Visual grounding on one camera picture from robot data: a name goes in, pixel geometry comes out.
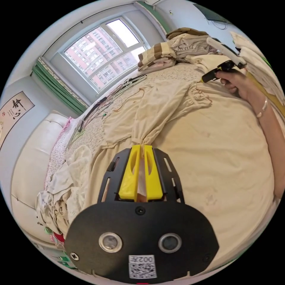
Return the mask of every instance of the screw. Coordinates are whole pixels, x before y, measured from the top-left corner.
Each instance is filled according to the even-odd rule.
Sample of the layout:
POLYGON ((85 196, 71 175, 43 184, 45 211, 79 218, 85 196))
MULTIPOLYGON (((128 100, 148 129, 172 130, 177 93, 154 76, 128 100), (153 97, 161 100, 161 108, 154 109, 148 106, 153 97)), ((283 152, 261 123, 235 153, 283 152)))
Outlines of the screw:
POLYGON ((207 255, 205 255, 203 257, 203 262, 209 262, 209 260, 210 260, 210 255, 209 254, 207 254, 207 255))
POLYGON ((74 252, 72 252, 72 253, 70 254, 70 257, 71 257, 73 260, 75 260, 75 261, 78 261, 78 260, 79 260, 79 256, 78 256, 76 253, 74 253, 74 252))
POLYGON ((139 206, 139 207, 136 207, 136 214, 137 215, 140 215, 140 216, 142 216, 142 215, 144 215, 145 214, 145 208, 143 208, 143 207, 141 207, 141 206, 139 206))

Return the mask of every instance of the camera lens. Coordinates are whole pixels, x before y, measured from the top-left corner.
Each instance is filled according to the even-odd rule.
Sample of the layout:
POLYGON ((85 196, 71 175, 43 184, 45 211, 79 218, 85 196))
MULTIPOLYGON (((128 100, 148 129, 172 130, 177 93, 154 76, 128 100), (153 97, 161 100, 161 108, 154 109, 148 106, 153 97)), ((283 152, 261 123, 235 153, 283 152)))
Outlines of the camera lens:
POLYGON ((158 242, 160 250, 165 253, 176 252, 177 250, 179 250, 181 245, 181 238, 177 234, 173 233, 163 235, 158 242))
POLYGON ((115 253, 122 248, 123 242, 115 233, 106 232, 100 236, 99 245, 104 251, 115 253))

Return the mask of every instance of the window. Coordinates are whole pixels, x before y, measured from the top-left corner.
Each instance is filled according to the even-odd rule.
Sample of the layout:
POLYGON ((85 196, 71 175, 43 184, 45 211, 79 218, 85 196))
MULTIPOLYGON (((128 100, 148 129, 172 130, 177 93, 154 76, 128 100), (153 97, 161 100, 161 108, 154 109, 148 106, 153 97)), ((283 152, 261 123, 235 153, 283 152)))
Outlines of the window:
POLYGON ((115 78, 137 66, 138 55, 145 51, 144 45, 123 18, 116 18, 83 35, 63 56, 99 93, 115 78), (76 54, 76 47, 83 51, 76 54))

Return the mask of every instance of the cable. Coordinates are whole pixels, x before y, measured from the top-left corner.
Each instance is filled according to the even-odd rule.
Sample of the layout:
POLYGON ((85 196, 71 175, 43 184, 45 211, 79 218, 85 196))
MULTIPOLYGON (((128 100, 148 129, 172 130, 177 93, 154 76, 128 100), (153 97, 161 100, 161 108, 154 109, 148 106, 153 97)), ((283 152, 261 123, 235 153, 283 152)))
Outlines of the cable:
POLYGON ((221 28, 217 27, 217 26, 214 24, 214 21, 211 21, 211 22, 213 23, 213 25, 214 25, 216 28, 218 28, 218 29, 220 29, 220 30, 225 30, 225 29, 227 28, 227 26, 228 26, 228 24, 226 24, 226 23, 223 22, 223 24, 225 25, 225 27, 224 27, 223 29, 221 29, 221 28))

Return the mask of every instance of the calligraphy scroll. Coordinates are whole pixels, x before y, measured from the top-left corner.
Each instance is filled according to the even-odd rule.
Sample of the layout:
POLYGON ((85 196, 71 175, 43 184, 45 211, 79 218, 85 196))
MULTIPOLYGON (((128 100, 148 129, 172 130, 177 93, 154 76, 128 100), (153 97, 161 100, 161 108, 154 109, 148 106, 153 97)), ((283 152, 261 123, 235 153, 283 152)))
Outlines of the calligraphy scroll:
POLYGON ((23 91, 13 96, 0 109, 0 149, 13 126, 35 105, 23 91))

